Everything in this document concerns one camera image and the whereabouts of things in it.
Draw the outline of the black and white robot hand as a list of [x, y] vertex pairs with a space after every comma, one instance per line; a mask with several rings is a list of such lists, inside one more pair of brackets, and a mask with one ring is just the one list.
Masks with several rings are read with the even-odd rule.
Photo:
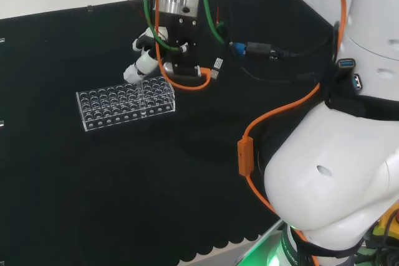
[[125, 69], [123, 78], [127, 83], [134, 84], [143, 80], [158, 67], [155, 44], [154, 35], [149, 27], [133, 41], [132, 49], [141, 53], [141, 56]]

